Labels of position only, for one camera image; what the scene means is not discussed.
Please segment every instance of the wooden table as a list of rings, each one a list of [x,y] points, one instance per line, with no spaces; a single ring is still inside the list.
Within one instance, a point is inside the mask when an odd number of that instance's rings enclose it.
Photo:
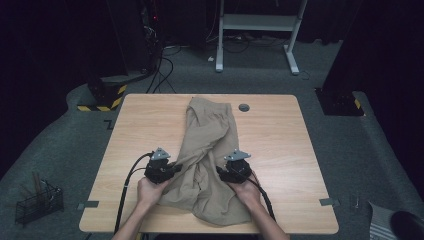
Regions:
[[[299,108],[291,95],[186,95],[129,94],[116,121],[80,229],[113,232],[122,187],[133,163],[143,154],[164,148],[170,162],[176,160],[185,131],[185,113],[193,96],[231,103],[237,123],[240,149],[256,172],[272,202],[277,222],[287,233],[333,234],[338,223],[328,198],[320,168]],[[238,107],[245,103],[248,112]],[[141,161],[144,167],[148,159]],[[136,172],[127,192],[122,221],[136,203],[136,186],[144,172]],[[258,233],[253,223],[216,226],[197,219],[191,212],[157,205],[140,229],[142,232]]]

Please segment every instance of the forearm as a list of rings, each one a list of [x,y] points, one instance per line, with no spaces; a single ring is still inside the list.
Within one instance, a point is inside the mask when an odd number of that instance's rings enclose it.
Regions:
[[[124,223],[124,225],[122,225],[115,236],[113,236],[112,240],[135,239],[140,229],[141,223],[143,222],[143,219],[149,212],[150,208],[151,207],[148,205],[137,204],[127,221]]]
[[[247,206],[256,226],[266,240],[289,240],[289,236],[272,219],[264,206],[260,203]]]

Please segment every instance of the khaki pants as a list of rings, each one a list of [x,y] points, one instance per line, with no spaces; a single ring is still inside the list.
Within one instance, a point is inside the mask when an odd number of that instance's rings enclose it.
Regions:
[[[224,156],[238,149],[231,105],[195,97],[187,108],[186,121],[177,159],[183,167],[159,204],[192,211],[196,217],[218,225],[250,221],[246,208],[216,172],[216,166],[224,167]]]

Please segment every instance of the human hand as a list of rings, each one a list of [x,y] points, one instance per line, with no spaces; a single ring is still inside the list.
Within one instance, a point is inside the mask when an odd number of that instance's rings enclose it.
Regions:
[[[259,182],[257,182],[256,178],[254,177],[254,173],[249,176],[249,179],[259,184]],[[237,197],[244,205],[246,205],[248,209],[251,210],[252,208],[261,206],[261,193],[259,192],[258,187],[250,181],[246,180],[241,184],[227,182],[227,184],[234,190],[234,192],[237,194]]]
[[[143,177],[138,181],[138,201],[137,204],[142,204],[144,206],[152,207],[154,206],[160,199],[163,190],[169,184],[169,180],[155,184],[150,182],[149,179]]]

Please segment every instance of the white stand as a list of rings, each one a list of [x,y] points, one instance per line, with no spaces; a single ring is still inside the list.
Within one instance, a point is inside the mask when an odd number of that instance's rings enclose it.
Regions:
[[[219,18],[219,40],[216,53],[217,72],[222,72],[224,70],[224,29],[233,29],[292,32],[289,45],[284,45],[284,53],[286,54],[292,74],[299,74],[299,69],[293,56],[293,46],[296,42],[297,33],[299,32],[308,0],[302,0],[297,16],[224,14],[224,1],[225,0],[221,0]]]

